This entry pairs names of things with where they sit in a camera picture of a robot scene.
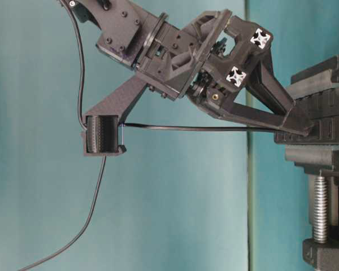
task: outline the teal wall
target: teal wall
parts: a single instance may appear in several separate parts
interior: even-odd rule
[[[283,85],[298,71],[339,54],[339,0],[247,3],[249,19],[275,36],[274,70]],[[284,156],[284,146],[275,145],[271,135],[251,137],[253,271],[313,270],[302,260],[302,241],[311,237],[307,177]]]
[[[242,0],[136,2],[179,27],[204,10],[244,16]],[[87,109],[131,73],[95,49],[93,25],[80,28]],[[52,253],[88,214],[100,159],[82,155],[78,79],[75,36],[58,2],[0,1],[0,270]],[[129,121],[224,125],[185,98],[152,93]],[[124,137],[128,153],[108,159],[87,232],[36,270],[247,270],[245,135],[126,129]]]

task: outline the threaded rod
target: threaded rod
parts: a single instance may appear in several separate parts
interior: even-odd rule
[[[328,183],[322,176],[317,176],[314,183],[313,226],[314,241],[325,244],[328,240]]]

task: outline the black wire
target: black wire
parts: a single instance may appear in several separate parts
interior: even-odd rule
[[[94,213],[94,208],[95,208],[95,204],[97,203],[99,188],[101,187],[105,165],[106,165],[106,157],[104,156],[103,159],[102,159],[101,170],[99,171],[97,186],[95,187],[93,201],[92,201],[92,205],[90,206],[88,218],[86,219],[85,224],[84,224],[83,228],[80,230],[80,232],[69,243],[67,243],[64,247],[57,250],[57,252],[55,252],[55,253],[49,255],[48,257],[45,257],[45,258],[43,258],[43,259],[41,259],[41,260],[31,264],[31,265],[28,265],[24,268],[21,268],[21,269],[19,269],[19,271],[26,271],[26,270],[32,269],[35,266],[38,266],[42,263],[45,263],[46,261],[49,261],[50,259],[58,256],[60,253],[64,252],[68,248],[70,248],[83,235],[83,233],[85,232],[86,228],[88,227],[90,220],[92,219],[92,215]]]
[[[257,128],[257,127],[188,127],[188,126],[158,126],[148,125],[140,123],[125,123],[124,127],[134,127],[141,129],[150,130],[170,130],[170,131],[182,131],[182,132],[263,132],[263,133],[274,133],[277,130],[268,128]]]
[[[83,123],[83,119],[82,119],[82,98],[83,98],[83,89],[84,89],[85,64],[84,64],[84,53],[83,53],[83,46],[82,46],[80,31],[79,31],[78,23],[77,23],[77,21],[74,17],[74,14],[71,11],[68,4],[64,0],[60,0],[60,2],[63,5],[63,7],[65,8],[65,10],[67,11],[67,13],[68,13],[68,15],[69,15],[69,17],[72,21],[74,31],[75,31],[75,36],[76,36],[76,39],[77,39],[77,45],[78,45],[78,51],[79,51],[79,57],[80,57],[80,85],[79,85],[79,94],[78,94],[78,103],[77,103],[77,115],[78,115],[78,120],[79,120],[81,127],[84,130],[86,130],[86,126]],[[104,168],[105,168],[105,165],[106,165],[106,159],[107,158],[105,156],[102,159],[101,169],[99,171],[98,181],[97,181],[97,185],[95,187],[92,205],[90,206],[90,211],[89,211],[88,217],[85,221],[85,224],[82,227],[82,229],[79,231],[79,233],[69,243],[67,243],[61,249],[57,250],[55,253],[53,253],[53,254],[49,255],[48,257],[45,257],[45,258],[43,258],[39,261],[36,261],[35,263],[33,263],[31,265],[28,265],[24,268],[19,269],[19,271],[26,271],[26,270],[32,269],[35,266],[38,266],[42,263],[45,263],[46,261],[49,261],[50,259],[58,256],[59,254],[61,254],[62,252],[64,252],[68,248],[70,248],[83,235],[83,233],[85,232],[86,228],[88,227],[88,225],[89,225],[89,223],[92,219],[93,213],[94,213],[95,204],[97,203],[99,188],[101,187],[101,183],[102,183],[102,179],[103,179],[103,173],[104,173]]]
[[[77,20],[75,19],[75,16],[70,6],[64,0],[60,0],[60,2],[65,8],[65,10],[67,11],[70,17],[70,20],[72,21],[74,32],[75,32],[75,37],[77,39],[77,46],[78,46],[79,58],[80,58],[80,83],[79,83],[79,93],[78,93],[78,103],[77,103],[77,115],[78,115],[78,121],[80,123],[80,126],[84,130],[86,130],[86,126],[82,118],[82,100],[83,100],[84,78],[85,78],[85,62],[84,62],[83,44],[81,41],[81,36],[80,36],[80,31],[79,31]]]

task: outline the bolt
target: bolt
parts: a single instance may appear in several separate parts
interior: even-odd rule
[[[218,100],[220,97],[218,94],[212,95],[212,100]]]

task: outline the bracket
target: bracket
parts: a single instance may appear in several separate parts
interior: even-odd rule
[[[123,124],[141,98],[147,82],[133,76],[83,116],[85,156],[118,156],[126,152],[118,144],[118,126]]]

